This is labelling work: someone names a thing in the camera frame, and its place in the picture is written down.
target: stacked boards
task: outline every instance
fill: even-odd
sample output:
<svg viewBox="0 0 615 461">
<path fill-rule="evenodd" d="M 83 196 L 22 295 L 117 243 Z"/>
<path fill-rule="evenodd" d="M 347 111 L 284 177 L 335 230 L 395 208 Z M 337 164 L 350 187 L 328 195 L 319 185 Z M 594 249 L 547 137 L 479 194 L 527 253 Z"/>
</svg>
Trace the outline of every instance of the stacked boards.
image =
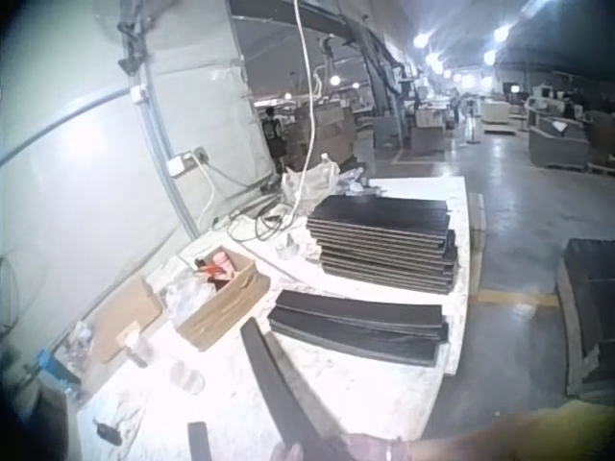
<svg viewBox="0 0 615 461">
<path fill-rule="evenodd" d="M 457 248 L 445 201 L 330 196 L 307 228 L 330 275 L 448 294 Z"/>
<path fill-rule="evenodd" d="M 569 396 L 615 401 L 615 241 L 572 239 L 557 271 Z"/>
<path fill-rule="evenodd" d="M 369 303 L 284 290 L 271 329 L 332 351 L 376 360 L 435 366 L 448 341 L 441 305 Z"/>
</svg>

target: workbench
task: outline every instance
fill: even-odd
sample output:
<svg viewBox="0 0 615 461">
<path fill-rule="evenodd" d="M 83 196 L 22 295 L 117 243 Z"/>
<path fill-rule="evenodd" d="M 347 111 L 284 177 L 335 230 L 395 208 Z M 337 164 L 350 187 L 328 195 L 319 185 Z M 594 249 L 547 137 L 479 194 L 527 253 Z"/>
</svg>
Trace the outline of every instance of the workbench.
<svg viewBox="0 0 615 461">
<path fill-rule="evenodd" d="M 363 283 L 326 275 L 317 265 L 318 247 L 309 237 L 305 218 L 290 232 L 300 254 L 278 258 L 274 242 L 236 243 L 226 231 L 208 232 L 180 253 L 193 260 L 216 246 L 243 253 L 257 261 L 271 278 L 271 289 L 251 312 L 221 340 L 198 353 L 164 323 L 151 335 L 151 343 L 168 357 L 181 359 L 205 378 L 205 388 L 190 396 L 174 387 L 163 365 L 141 370 L 127 362 L 105 383 L 77 415 L 82 457 L 98 459 L 189 459 L 187 429 L 190 422 L 208 425 L 209 446 L 216 461 L 267 460 L 280 442 L 260 394 L 239 329 L 256 317 L 268 345 L 293 393 L 323 436 L 368 433 L 383 438 L 412 440 L 421 437 L 435 403 L 443 376 L 458 366 L 467 313 L 470 237 L 467 194 L 463 178 L 376 180 L 384 196 L 446 200 L 451 227 L 456 232 L 458 272 L 448 295 L 434 295 Z M 239 222 L 245 231 L 254 223 Z M 160 290 L 184 268 L 174 257 L 147 280 Z M 450 325 L 449 344 L 441 347 L 434 368 L 413 367 L 332 352 L 271 332 L 266 316 L 278 294 L 292 289 L 367 301 L 441 303 Z M 92 420 L 115 424 L 127 434 L 122 447 L 100 440 Z"/>
</svg>

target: person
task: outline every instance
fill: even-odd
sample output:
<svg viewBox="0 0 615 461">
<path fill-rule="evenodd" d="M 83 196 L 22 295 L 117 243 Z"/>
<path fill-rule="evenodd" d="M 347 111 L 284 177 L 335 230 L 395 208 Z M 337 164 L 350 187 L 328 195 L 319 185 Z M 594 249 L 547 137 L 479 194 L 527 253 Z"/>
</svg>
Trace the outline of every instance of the person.
<svg viewBox="0 0 615 461">
<path fill-rule="evenodd" d="M 275 117 L 275 110 L 267 108 L 266 117 L 262 121 L 262 133 L 267 141 L 269 155 L 276 165 L 276 172 L 281 175 L 284 169 L 283 159 L 286 156 L 286 143 L 282 136 L 282 123 Z"/>
<path fill-rule="evenodd" d="M 449 439 L 403 442 L 364 434 L 339 439 L 356 461 L 613 460 L 615 409 L 571 401 L 558 409 L 503 417 L 486 429 Z M 271 461 L 308 460 L 295 445 L 275 447 Z"/>
</svg>

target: wall socket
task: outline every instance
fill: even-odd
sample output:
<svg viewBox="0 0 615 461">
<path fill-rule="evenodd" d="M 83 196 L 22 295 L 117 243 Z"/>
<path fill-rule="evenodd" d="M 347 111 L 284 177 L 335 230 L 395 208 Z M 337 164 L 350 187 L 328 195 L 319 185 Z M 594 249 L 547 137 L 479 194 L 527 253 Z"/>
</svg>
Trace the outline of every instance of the wall socket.
<svg viewBox="0 0 615 461">
<path fill-rule="evenodd" d="M 209 156 L 204 147 L 197 147 L 191 152 L 194 154 L 195 157 L 199 159 L 199 161 L 203 165 L 207 165 L 209 163 Z M 191 171 L 196 168 L 198 165 L 196 161 L 194 161 L 194 158 L 190 154 L 190 151 L 188 151 L 181 152 L 168 160 L 166 162 L 166 166 L 168 168 L 169 175 L 171 175 L 172 178 L 179 178 L 186 174 L 188 171 Z"/>
</svg>

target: overhead light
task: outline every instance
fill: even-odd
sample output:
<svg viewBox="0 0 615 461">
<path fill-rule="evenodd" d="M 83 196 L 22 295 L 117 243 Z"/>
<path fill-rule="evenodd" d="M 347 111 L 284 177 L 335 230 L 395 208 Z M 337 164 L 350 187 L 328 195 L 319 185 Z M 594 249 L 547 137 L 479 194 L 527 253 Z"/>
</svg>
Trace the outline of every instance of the overhead light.
<svg viewBox="0 0 615 461">
<path fill-rule="evenodd" d="M 434 62 L 438 61 L 438 55 L 435 53 L 429 53 L 425 58 L 425 62 L 429 65 L 433 65 Z"/>
<path fill-rule="evenodd" d="M 419 34 L 414 38 L 414 46 L 417 48 L 425 48 L 430 41 L 430 36 L 427 34 Z"/>
<path fill-rule="evenodd" d="M 464 75 L 461 78 L 461 86 L 463 88 L 469 89 L 469 88 L 473 87 L 475 83 L 476 83 L 476 80 L 471 75 Z"/>
<path fill-rule="evenodd" d="M 483 88 L 488 89 L 493 84 L 493 78 L 483 77 L 483 79 L 480 81 L 480 84 L 482 85 Z"/>
<path fill-rule="evenodd" d="M 498 43 L 502 43 L 503 41 L 506 41 L 506 39 L 508 38 L 509 31 L 510 31 L 510 28 L 508 26 L 502 26 L 501 28 L 495 30 L 495 32 L 493 33 L 493 36 L 495 37 Z"/>
<path fill-rule="evenodd" d="M 493 65 L 496 63 L 496 50 L 489 50 L 484 55 L 482 55 L 484 59 L 484 63 L 487 65 Z"/>
<path fill-rule="evenodd" d="M 444 64 L 440 61 L 434 61 L 431 64 L 431 68 L 433 69 L 433 72 L 435 72 L 437 75 L 440 75 L 444 72 Z"/>
</svg>

